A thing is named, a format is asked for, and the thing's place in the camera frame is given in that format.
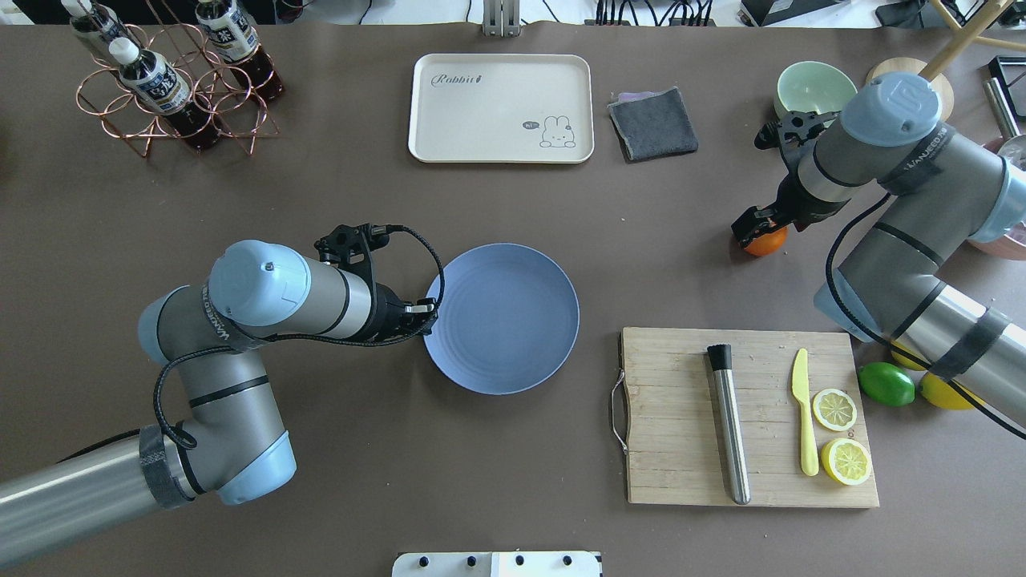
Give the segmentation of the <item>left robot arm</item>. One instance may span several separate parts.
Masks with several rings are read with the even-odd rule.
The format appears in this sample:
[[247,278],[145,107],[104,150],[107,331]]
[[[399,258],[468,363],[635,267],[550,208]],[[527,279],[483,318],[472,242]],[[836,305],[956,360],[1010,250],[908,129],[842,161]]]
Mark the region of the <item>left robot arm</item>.
[[155,423],[95,443],[2,485],[2,566],[205,493],[228,505],[267,495],[295,457],[261,347],[289,340],[382,346],[428,333],[441,298],[403,301],[374,281],[388,227],[343,228],[318,259],[260,240],[228,246],[202,285],[185,285],[139,319],[161,372]]

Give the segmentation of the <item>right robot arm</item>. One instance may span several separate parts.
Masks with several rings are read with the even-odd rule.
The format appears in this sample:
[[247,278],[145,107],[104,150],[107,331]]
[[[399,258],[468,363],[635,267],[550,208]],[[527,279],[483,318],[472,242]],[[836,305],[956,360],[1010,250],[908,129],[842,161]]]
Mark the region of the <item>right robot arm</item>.
[[789,113],[758,147],[779,147],[788,174],[776,200],[732,225],[741,246],[840,211],[876,180],[893,204],[840,263],[816,305],[858,339],[902,345],[920,366],[1025,420],[1024,330],[939,280],[965,240],[986,244],[1024,218],[1024,172],[946,124],[926,79],[891,72],[839,113]]

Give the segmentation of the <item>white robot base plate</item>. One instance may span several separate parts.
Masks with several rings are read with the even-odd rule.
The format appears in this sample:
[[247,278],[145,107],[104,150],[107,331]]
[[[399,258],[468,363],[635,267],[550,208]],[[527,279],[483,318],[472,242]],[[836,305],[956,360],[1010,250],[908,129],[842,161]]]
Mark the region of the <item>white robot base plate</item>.
[[392,576],[602,576],[593,551],[410,552],[395,559]]

